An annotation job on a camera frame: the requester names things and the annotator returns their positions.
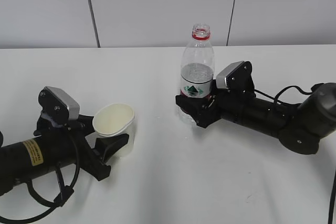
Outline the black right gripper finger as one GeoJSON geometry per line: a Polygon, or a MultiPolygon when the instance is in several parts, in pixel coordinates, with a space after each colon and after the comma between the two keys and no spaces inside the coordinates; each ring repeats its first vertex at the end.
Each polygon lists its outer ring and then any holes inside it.
{"type": "Polygon", "coordinates": [[[175,96],[176,105],[198,124],[201,114],[206,110],[209,98],[191,98],[183,94],[175,96]]]}

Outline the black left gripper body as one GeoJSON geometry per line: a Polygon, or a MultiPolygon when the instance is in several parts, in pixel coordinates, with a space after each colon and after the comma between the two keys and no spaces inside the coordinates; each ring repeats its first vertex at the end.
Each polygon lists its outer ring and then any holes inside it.
{"type": "Polygon", "coordinates": [[[61,127],[39,117],[34,135],[38,137],[44,162],[52,169],[59,163],[62,167],[77,163],[79,167],[101,181],[109,177],[111,166],[103,163],[93,148],[90,147],[86,136],[93,132],[83,132],[77,121],[70,121],[61,127]]]}

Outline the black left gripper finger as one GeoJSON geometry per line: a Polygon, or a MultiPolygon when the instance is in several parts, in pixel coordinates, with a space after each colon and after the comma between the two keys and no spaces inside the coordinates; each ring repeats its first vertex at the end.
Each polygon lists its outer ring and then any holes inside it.
{"type": "Polygon", "coordinates": [[[128,144],[128,141],[128,134],[96,138],[96,155],[103,163],[107,163],[116,152],[128,144]]]}
{"type": "Polygon", "coordinates": [[[80,129],[83,132],[94,132],[94,127],[92,125],[93,122],[93,116],[87,116],[87,115],[79,115],[77,118],[77,123],[80,127],[80,129]]]}

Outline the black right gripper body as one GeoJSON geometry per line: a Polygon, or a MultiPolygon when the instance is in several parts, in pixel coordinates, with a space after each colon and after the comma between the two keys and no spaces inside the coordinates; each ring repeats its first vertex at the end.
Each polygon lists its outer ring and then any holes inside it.
{"type": "Polygon", "coordinates": [[[196,125],[208,127],[219,120],[231,121],[231,113],[226,107],[229,95],[230,90],[217,89],[208,98],[196,99],[196,125]]]}

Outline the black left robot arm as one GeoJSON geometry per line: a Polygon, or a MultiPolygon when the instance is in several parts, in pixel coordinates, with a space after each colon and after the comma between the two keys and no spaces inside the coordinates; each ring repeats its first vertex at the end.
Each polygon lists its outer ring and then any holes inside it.
{"type": "Polygon", "coordinates": [[[129,135],[98,137],[90,147],[86,136],[94,132],[91,116],[81,115],[61,126],[39,118],[34,137],[1,147],[1,194],[29,179],[35,179],[77,163],[96,180],[109,177],[107,161],[128,144],[129,135]]]}

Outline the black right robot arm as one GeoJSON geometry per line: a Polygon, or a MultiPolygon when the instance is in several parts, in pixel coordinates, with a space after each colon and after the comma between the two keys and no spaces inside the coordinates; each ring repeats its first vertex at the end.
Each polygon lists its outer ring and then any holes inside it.
{"type": "Polygon", "coordinates": [[[177,95],[175,102],[199,127],[227,120],[274,137],[285,148],[303,155],[316,154],[320,140],[335,132],[335,83],[316,84],[308,98],[298,104],[218,88],[209,98],[177,95]]]}

